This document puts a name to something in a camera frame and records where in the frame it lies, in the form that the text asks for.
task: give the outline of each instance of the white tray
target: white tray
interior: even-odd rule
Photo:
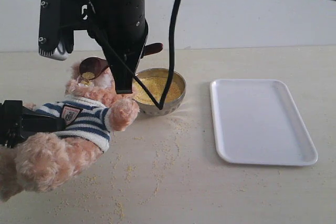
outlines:
[[[218,79],[210,90],[221,158],[235,164],[316,163],[318,153],[284,83]]]

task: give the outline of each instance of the silver bowl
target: silver bowl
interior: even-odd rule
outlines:
[[[148,78],[148,77],[168,77],[168,69],[165,68],[151,68],[143,70],[136,74],[136,76],[141,80],[142,78]],[[181,89],[182,94],[180,97],[175,99],[172,102],[167,102],[164,104],[163,109],[159,110],[154,104],[144,104],[135,99],[135,101],[138,103],[140,112],[144,113],[149,116],[164,116],[168,115],[172,112],[174,112],[176,109],[178,109],[185,97],[185,89],[186,89],[186,82],[184,78],[177,72],[174,72],[173,75],[173,81],[178,85],[178,87]]]

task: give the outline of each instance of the table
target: table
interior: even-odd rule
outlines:
[[[0,54],[0,99],[62,99],[69,66],[36,53]],[[139,71],[167,67],[168,52]],[[0,205],[0,223],[335,223],[336,47],[176,51],[187,82],[184,103],[162,118],[115,133],[90,169],[57,190],[21,193]],[[216,78],[279,79],[289,87],[319,153],[310,167],[231,165],[216,153],[209,83]]]

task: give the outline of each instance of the badge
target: badge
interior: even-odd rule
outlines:
[[[78,117],[82,110],[82,108],[64,104],[61,117],[65,120],[66,125],[69,125]]]

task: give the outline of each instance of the blue and white striped shirt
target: blue and white striped shirt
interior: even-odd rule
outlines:
[[[59,137],[83,137],[95,143],[103,152],[109,149],[109,115],[111,109],[100,102],[67,95],[65,101],[46,103],[35,110],[47,115],[62,117],[67,126],[64,131],[54,132]]]

